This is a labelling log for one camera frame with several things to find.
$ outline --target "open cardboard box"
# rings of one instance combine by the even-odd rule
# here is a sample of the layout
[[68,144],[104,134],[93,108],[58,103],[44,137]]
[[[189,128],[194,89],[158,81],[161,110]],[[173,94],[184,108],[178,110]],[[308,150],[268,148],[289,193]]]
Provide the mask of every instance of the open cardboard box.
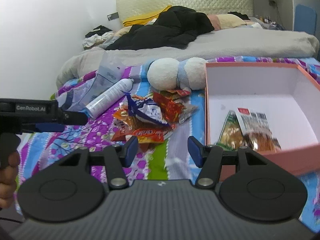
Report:
[[[218,141],[229,110],[266,114],[282,148],[262,152],[293,175],[320,169],[320,85],[299,65],[285,63],[206,64],[206,144]],[[223,166],[220,180],[235,173]]]

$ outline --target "food package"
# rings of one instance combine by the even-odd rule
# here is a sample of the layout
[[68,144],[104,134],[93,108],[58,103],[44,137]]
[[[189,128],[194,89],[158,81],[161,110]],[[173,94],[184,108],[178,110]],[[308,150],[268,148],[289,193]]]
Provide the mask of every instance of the food package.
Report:
[[179,115],[182,113],[182,109],[184,108],[183,104],[175,103],[171,99],[168,99],[156,92],[153,93],[153,101],[160,106],[161,111],[164,113],[164,118],[168,122],[179,121]]
[[235,111],[229,111],[216,145],[228,150],[246,145]]
[[164,142],[164,133],[160,129],[139,128],[130,132],[130,134],[126,135],[125,139],[128,141],[132,136],[136,136],[138,138],[139,143]]
[[279,143],[272,138],[265,113],[237,108],[236,116],[248,147],[257,152],[276,151],[280,149]]
[[185,91],[185,90],[164,90],[164,91],[160,91],[159,93],[171,100],[183,98],[191,94],[191,92]]
[[129,116],[134,116],[138,120],[160,126],[170,126],[163,118],[161,108],[151,98],[131,97],[130,93],[125,93],[128,100]]
[[179,124],[182,124],[196,109],[198,109],[197,106],[184,103],[180,98],[173,101],[165,97],[161,92],[154,92],[153,100],[160,106],[161,111],[164,113],[164,118],[168,122],[179,122]]
[[182,113],[179,115],[179,124],[184,123],[184,121],[187,120],[190,116],[192,116],[193,112],[198,109],[198,106],[187,103],[184,103],[183,106],[184,109],[182,110]]
[[171,127],[142,122],[134,116],[129,116],[128,110],[123,108],[119,108],[113,117],[125,125],[114,134],[112,141],[129,140],[131,136],[135,135],[139,144],[163,143],[172,134]]

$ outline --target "stuffed toy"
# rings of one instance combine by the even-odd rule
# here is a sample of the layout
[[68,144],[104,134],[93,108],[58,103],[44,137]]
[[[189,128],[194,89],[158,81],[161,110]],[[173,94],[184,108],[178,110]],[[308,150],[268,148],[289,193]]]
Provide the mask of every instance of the stuffed toy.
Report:
[[206,63],[205,59],[199,57],[182,62],[174,58],[161,58],[150,64],[147,78],[151,86],[158,90],[177,87],[187,91],[204,89]]

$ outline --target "human hand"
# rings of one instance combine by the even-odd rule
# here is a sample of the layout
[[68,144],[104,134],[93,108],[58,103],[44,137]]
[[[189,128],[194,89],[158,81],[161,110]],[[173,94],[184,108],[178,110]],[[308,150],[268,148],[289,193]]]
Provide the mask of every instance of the human hand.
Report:
[[9,208],[13,203],[13,193],[17,188],[15,181],[18,175],[20,156],[18,152],[9,155],[9,166],[0,170],[0,208]]

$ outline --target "white spray bottle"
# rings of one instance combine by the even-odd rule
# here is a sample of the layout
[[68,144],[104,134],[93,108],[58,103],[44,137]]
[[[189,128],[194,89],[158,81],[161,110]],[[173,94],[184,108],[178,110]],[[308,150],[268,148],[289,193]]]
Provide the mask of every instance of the white spray bottle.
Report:
[[104,91],[101,95],[91,101],[85,109],[92,119],[96,119],[105,112],[110,106],[124,96],[123,92],[129,92],[132,89],[134,80],[124,78],[114,84],[111,88]]

